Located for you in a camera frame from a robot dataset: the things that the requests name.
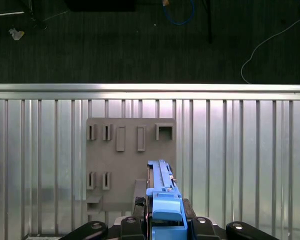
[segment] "small gray block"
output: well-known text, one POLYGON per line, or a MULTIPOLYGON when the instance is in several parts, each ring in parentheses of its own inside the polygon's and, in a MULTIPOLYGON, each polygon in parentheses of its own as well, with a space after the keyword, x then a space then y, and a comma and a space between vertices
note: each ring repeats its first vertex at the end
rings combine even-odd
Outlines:
POLYGON ((105 124, 105 125, 103 125, 102 139, 104 141, 110 141, 110 140, 112 140, 113 128, 114 128, 113 124, 105 124))
POLYGON ((137 151, 146 151, 146 125, 138 125, 137 127, 137 151))
POLYGON ((126 148, 126 126, 121 125, 116 129, 116 150, 124 152, 126 148))
POLYGON ((102 189, 103 190, 110 190, 110 172, 104 172, 102 174, 102 189))
POLYGON ((87 140, 96 140, 97 132, 98 132, 97 124, 87 125, 86 126, 86 139, 87 140))
POLYGON ((86 176, 86 189, 93 190, 96 187, 96 173, 94 171, 89 172, 86 176))
POLYGON ((160 139, 160 135, 165 133, 169 134, 169 137, 171 140, 175 139, 175 130, 174 130, 174 125, 171 123, 156 123, 155 124, 156 128, 156 140, 160 139))

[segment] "gray carpet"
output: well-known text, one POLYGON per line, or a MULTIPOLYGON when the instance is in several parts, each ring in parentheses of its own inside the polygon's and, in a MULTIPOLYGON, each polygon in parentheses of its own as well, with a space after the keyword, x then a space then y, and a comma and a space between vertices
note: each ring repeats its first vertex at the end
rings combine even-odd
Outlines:
MULTIPOLYGON (((0 12, 17 10, 0 0, 0 12)), ((195 1, 186 25, 167 21, 160 0, 137 0, 135 12, 65 14, 33 28, 25 15, 0 18, 0 83, 236 83, 254 47, 300 18, 300 0, 212 0, 207 14, 195 1), (9 29, 24 30, 14 41, 9 29)), ((36 0, 41 19, 67 11, 62 0, 36 0)), ((177 21, 188 0, 171 0, 177 21)), ((246 66, 254 84, 300 84, 300 23, 263 45, 246 66)))

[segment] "gray pegboard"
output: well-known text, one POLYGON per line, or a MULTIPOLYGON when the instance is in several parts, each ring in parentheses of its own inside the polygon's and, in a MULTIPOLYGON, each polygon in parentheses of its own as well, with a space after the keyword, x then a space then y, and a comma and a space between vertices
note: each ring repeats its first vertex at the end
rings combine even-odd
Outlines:
POLYGON ((176 169, 176 121, 173 118, 89 118, 87 214, 132 211, 136 180, 147 178, 148 161, 160 159, 176 169))

